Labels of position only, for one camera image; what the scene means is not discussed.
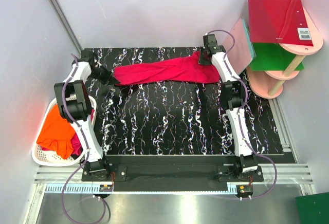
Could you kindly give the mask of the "crimson red t shirt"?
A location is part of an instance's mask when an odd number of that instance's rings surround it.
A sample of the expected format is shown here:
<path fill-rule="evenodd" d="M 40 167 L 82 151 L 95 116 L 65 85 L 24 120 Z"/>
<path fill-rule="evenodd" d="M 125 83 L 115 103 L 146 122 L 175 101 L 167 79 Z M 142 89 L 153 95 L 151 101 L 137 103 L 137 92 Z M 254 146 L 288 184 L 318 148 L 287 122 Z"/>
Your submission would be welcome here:
<path fill-rule="evenodd" d="M 179 81 L 211 84 L 220 80 L 213 65 L 198 63 L 200 52 L 191 56 L 155 63 L 140 63 L 116 67 L 114 77 L 120 85 L 138 85 L 161 81 Z"/>

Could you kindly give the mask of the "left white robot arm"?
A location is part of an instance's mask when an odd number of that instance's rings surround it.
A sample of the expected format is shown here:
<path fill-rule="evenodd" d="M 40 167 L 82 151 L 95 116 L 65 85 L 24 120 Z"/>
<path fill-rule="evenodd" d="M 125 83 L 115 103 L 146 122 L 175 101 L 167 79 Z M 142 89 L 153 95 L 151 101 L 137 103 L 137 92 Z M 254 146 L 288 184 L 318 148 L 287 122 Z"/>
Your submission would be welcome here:
<path fill-rule="evenodd" d="M 97 141 L 92 126 L 92 104 L 85 87 L 88 78 L 103 85 L 118 85 L 119 81 L 100 63 L 91 50 L 82 50 L 81 57 L 74 56 L 69 76 L 54 85 L 59 113 L 76 132 L 85 153 L 81 164 L 83 173 L 92 180 L 114 181 L 115 173 Z"/>

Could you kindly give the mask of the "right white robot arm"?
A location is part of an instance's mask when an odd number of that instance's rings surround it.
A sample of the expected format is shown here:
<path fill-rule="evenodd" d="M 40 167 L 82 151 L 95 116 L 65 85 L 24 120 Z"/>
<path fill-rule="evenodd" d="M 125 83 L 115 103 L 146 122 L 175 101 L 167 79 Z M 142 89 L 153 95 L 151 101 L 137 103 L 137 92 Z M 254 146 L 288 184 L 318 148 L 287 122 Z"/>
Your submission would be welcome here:
<path fill-rule="evenodd" d="M 248 136 L 245 106 L 248 101 L 246 81 L 235 72 L 228 60 L 228 52 L 219 45 L 215 30 L 203 36 L 199 64 L 214 66 L 221 78 L 220 106 L 230 121 L 234 142 L 234 165 L 232 174 L 239 181 L 248 181 L 258 169 L 257 158 Z"/>

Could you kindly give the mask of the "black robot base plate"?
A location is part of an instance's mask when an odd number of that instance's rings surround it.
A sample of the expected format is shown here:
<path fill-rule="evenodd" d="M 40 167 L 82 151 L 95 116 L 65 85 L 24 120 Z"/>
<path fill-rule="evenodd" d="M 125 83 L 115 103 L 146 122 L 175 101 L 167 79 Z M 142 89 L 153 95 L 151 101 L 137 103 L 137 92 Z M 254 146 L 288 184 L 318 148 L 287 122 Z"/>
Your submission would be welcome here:
<path fill-rule="evenodd" d="M 107 155 L 115 173 L 114 192 L 219 192 L 227 183 L 248 183 L 235 176 L 233 155 Z"/>

